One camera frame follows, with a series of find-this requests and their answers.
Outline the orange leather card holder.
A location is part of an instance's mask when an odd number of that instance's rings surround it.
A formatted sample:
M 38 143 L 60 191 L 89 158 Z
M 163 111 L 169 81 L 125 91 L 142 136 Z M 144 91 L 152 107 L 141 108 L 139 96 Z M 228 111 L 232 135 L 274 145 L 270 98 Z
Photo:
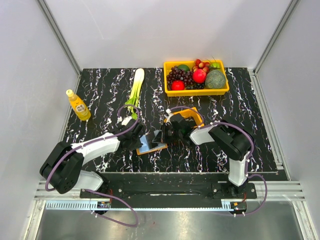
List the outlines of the orange leather card holder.
M 166 143 L 155 141 L 155 138 L 159 137 L 161 135 L 161 132 L 161 130 L 155 130 L 153 132 L 149 132 L 148 134 L 144 134 L 143 136 L 141 136 L 140 142 L 142 146 L 136 149 L 137 155 L 140 156 L 167 149 L 168 145 Z

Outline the small yellow plastic bin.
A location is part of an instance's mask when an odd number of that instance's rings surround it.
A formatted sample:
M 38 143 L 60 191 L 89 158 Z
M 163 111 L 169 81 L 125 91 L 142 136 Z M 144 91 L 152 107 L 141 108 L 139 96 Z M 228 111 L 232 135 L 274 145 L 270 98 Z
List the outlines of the small yellow plastic bin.
M 197 108 L 187 106 L 175 106 L 168 108 L 165 111 L 164 123 L 170 123 L 170 118 L 177 114 L 180 114 L 184 119 L 192 118 L 195 122 L 194 128 L 200 128 L 205 125 L 204 117 L 198 112 Z

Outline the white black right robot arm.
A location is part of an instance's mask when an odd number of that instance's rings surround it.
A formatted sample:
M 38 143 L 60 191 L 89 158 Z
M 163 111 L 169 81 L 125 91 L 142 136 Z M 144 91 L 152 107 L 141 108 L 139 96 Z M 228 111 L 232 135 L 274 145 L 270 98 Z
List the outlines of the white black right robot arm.
M 169 144 L 177 141 L 188 146 L 216 143 L 229 160 L 228 194 L 239 198 L 245 193 L 249 158 L 254 150 L 254 140 L 249 132 L 226 120 L 195 126 L 177 113 L 168 117 L 152 142 Z

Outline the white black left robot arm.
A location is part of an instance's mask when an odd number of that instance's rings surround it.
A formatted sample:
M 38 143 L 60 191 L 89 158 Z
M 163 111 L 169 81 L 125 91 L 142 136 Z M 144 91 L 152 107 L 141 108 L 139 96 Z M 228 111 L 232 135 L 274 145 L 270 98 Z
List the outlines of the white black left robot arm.
M 39 174 L 59 194 L 87 188 L 102 198 L 107 195 L 109 186 L 99 174 L 82 170 L 83 165 L 108 153 L 141 147 L 143 128 L 141 123 L 131 119 L 127 124 L 119 124 L 111 132 L 85 142 L 69 144 L 60 141 L 40 167 Z

